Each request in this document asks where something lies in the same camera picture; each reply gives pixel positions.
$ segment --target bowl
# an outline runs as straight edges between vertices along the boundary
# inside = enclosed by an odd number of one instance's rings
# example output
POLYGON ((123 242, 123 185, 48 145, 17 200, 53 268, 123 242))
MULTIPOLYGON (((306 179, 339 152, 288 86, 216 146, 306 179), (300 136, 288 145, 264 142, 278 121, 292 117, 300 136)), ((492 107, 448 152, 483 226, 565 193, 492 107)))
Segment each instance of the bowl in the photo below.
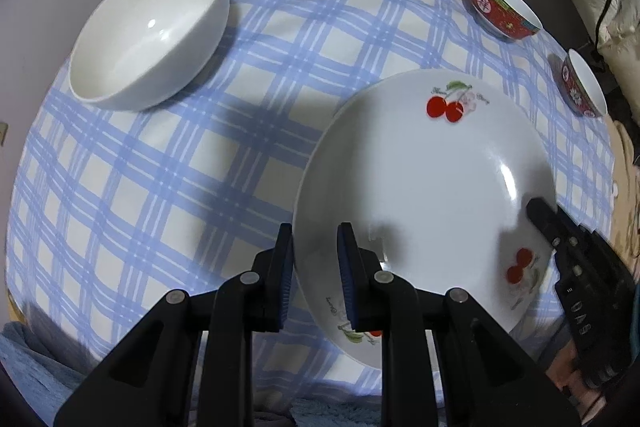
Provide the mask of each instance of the bowl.
POLYGON ((574 112, 597 118, 607 114, 607 101, 596 76, 587 62, 574 50, 569 50, 562 63, 564 99, 574 112))
POLYGON ((103 0, 71 52, 78 100, 142 110, 189 84, 220 43, 229 0, 103 0))
POLYGON ((523 0, 472 0, 474 8, 491 28, 511 39, 535 35, 542 23, 523 0))

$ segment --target red patterned bowl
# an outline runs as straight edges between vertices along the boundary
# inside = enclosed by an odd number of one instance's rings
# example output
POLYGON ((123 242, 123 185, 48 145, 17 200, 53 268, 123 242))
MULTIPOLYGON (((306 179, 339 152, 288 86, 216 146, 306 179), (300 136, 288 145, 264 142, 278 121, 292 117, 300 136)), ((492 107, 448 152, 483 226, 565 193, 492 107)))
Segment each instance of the red patterned bowl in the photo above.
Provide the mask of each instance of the red patterned bowl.
POLYGON ((491 26, 511 39, 523 39, 542 29, 540 19, 523 0, 472 0, 491 26))
POLYGON ((607 101, 589 65, 574 50, 569 50, 562 63, 564 99, 578 114, 596 118, 607 114, 607 101))

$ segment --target plaid pattern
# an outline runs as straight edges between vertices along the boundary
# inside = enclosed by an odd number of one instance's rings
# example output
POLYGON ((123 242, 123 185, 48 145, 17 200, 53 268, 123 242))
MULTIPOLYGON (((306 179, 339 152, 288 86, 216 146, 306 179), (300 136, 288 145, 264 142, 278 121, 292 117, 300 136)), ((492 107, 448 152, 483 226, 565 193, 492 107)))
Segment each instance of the plaid pattern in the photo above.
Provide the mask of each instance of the plaid pattern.
MULTIPOLYGON (((469 0, 232 0, 209 66, 151 110, 76 102, 65 64, 17 172, 10 291, 52 351, 87 370, 168 289, 201 293, 248 269, 292 219, 303 169, 335 111, 415 68, 465 71, 508 93, 540 133, 559 203, 608 235, 607 130, 562 101, 550 63, 563 56, 544 31, 494 38, 469 0)), ((561 315, 555 277, 550 267, 514 331, 531 352, 561 315)), ((257 401, 276 409, 293 396, 380 393, 380 372, 324 337, 295 281, 285 330, 257 335, 254 363, 257 401)))

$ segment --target plate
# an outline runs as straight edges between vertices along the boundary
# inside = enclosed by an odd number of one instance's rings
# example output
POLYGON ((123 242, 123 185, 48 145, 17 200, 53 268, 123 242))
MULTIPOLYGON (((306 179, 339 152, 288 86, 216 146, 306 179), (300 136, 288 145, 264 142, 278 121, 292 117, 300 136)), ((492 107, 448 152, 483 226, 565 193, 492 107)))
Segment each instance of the plate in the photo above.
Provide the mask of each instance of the plate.
POLYGON ((317 324, 380 367, 380 336, 351 330, 342 300, 336 228, 351 221, 385 269, 431 292, 465 288, 510 331, 551 255, 526 218, 534 196, 556 205, 553 172, 537 131, 501 91, 416 70, 358 93, 318 142, 294 208, 296 271, 317 324))

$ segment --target screw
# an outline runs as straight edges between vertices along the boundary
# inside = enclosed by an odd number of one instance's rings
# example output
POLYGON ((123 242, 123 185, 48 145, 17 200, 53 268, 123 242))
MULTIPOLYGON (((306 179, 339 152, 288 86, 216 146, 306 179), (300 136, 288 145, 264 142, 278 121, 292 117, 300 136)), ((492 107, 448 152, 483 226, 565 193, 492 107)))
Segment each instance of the screw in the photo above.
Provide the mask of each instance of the screw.
POLYGON ((169 304, 180 304, 184 301, 184 292, 182 290, 171 290, 165 297, 169 304))
POLYGON ((255 284, 260 280, 260 276, 256 272, 244 272, 240 276, 242 284, 255 284))
POLYGON ((394 279, 394 275, 386 270, 378 270, 373 274, 373 279, 382 284, 390 283, 394 279))
POLYGON ((449 297, 452 301, 462 303, 469 298, 469 294, 464 291, 462 288, 453 288, 449 292, 449 297))

